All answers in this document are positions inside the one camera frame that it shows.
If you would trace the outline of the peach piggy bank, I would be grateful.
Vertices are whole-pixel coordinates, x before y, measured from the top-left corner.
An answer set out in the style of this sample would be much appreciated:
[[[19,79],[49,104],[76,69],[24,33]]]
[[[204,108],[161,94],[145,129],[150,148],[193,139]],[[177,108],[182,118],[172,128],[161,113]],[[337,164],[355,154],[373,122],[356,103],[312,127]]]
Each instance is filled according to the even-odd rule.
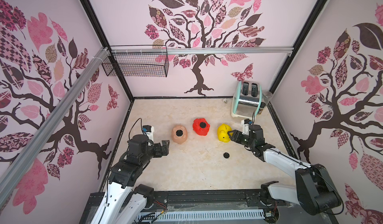
[[[184,126],[176,125],[172,129],[171,138],[175,143],[183,144],[188,138],[188,131]]]

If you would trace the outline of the mint chrome toaster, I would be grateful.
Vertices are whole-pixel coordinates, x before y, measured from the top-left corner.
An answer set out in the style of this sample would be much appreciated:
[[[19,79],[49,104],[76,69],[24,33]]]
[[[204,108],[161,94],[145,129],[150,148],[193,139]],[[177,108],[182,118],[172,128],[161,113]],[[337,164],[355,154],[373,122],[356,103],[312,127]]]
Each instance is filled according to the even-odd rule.
[[[233,118],[255,119],[261,108],[262,90],[257,82],[239,81],[233,95],[231,116]]]

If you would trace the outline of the black base frame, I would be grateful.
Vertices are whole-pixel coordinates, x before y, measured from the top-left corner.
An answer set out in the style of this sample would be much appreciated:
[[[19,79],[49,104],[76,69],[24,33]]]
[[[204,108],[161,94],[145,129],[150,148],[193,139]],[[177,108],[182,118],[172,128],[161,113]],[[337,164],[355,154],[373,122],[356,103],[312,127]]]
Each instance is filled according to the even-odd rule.
[[[154,191],[154,202],[140,213],[220,211],[220,210],[263,210],[265,220],[235,221],[185,221],[185,222],[135,222],[135,224],[336,224],[333,215],[311,216],[299,205],[277,200],[266,206],[259,199],[259,189],[199,190],[199,191]]]

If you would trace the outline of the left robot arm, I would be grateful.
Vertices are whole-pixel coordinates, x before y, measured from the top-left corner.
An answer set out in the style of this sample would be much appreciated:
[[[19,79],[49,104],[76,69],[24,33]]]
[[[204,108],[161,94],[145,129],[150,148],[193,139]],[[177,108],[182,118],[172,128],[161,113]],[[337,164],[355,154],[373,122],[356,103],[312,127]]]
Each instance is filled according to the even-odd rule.
[[[154,143],[144,135],[128,141],[128,149],[111,169],[103,199],[92,224],[132,224],[139,213],[153,205],[154,189],[140,184],[135,187],[152,158],[169,154],[169,140]]]

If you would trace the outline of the glass jar behind toaster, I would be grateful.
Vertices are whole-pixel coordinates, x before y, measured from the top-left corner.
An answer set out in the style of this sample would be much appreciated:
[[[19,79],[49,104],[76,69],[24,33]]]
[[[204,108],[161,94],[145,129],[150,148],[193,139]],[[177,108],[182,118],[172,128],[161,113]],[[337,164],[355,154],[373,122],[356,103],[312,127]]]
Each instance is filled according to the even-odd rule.
[[[266,108],[266,106],[268,105],[272,97],[273,97],[273,93],[270,91],[264,91],[262,93],[262,101],[261,101],[260,109],[258,111],[258,115],[260,115],[262,111]]]

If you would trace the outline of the yellow piggy bank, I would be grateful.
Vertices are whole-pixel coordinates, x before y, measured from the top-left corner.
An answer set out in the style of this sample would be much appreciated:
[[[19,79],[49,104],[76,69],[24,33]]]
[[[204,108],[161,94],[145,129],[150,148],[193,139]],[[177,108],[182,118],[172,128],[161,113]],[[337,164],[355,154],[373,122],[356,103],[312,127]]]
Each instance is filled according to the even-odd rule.
[[[231,141],[228,132],[231,131],[231,127],[227,124],[222,124],[218,127],[217,137],[220,142],[228,143]]]

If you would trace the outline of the back aluminium rail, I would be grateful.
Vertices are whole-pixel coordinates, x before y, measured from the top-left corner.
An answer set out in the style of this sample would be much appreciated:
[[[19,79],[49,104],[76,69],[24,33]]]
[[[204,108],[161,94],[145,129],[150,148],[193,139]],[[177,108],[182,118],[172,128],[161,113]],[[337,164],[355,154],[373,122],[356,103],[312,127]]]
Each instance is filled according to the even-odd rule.
[[[227,47],[227,48],[160,48],[160,49],[113,49],[113,54],[168,54],[168,55],[185,55],[185,54],[239,54],[239,53],[292,53],[293,47],[276,46],[276,47]]]

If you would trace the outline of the red piggy bank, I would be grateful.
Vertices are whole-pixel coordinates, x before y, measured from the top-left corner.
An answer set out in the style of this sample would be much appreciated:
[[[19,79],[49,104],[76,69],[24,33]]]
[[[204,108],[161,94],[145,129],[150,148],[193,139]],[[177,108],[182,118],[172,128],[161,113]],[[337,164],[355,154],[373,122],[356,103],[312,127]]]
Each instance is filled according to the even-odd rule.
[[[207,136],[210,129],[210,124],[206,121],[205,118],[197,118],[193,121],[192,128],[197,135]]]

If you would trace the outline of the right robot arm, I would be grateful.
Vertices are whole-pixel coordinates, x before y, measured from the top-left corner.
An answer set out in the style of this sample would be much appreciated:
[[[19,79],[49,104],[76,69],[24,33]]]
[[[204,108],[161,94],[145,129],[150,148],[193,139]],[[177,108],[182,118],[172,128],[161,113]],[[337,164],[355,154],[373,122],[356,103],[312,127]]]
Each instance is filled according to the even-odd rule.
[[[232,142],[243,145],[256,158],[294,179],[293,186],[282,185],[277,181],[262,184],[259,199],[263,204],[270,206],[274,201],[282,200],[299,205],[312,216],[329,214],[333,208],[345,206],[323,165],[302,162],[268,144],[260,125],[244,124],[243,130],[230,130],[227,134]]]

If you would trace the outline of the aluminium rail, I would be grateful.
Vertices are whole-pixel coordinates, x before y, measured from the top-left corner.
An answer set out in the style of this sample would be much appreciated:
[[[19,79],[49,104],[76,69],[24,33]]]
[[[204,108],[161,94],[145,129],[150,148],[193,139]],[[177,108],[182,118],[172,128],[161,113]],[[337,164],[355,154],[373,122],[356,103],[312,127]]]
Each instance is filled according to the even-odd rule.
[[[13,193],[16,185],[20,182],[28,168],[33,164],[41,149],[47,143],[49,137],[53,134],[61,120],[69,111],[71,106],[77,100],[80,92],[85,88],[87,82],[91,79],[97,68],[103,60],[108,57],[108,48],[101,48],[91,59],[90,63],[76,80],[74,85],[65,94],[53,110],[47,121],[37,130],[29,144],[20,152],[14,162],[5,171],[1,177],[1,206],[3,206],[8,197]]]
[[[276,47],[227,47],[227,48],[160,48],[160,49],[113,49],[113,54],[168,54],[168,55],[185,55],[185,54],[239,54],[239,53],[292,53],[293,47],[276,46]]]

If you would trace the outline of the left aluminium rail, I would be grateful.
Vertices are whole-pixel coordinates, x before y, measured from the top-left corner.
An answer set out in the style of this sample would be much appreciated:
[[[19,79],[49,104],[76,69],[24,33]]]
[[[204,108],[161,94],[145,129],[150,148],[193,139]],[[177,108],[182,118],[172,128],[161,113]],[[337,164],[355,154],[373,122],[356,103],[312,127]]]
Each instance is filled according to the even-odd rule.
[[[20,152],[14,162],[5,171],[1,177],[1,206],[3,206],[8,197],[13,193],[16,185],[20,182],[28,168],[33,164],[41,149],[47,143],[49,137],[53,134],[61,120],[69,111],[71,106],[77,100],[80,92],[85,88],[87,82],[91,79],[97,68],[103,60],[108,57],[108,48],[101,48],[91,59],[90,63],[76,80],[74,85],[65,94],[53,110],[47,121],[37,130],[29,144]]]

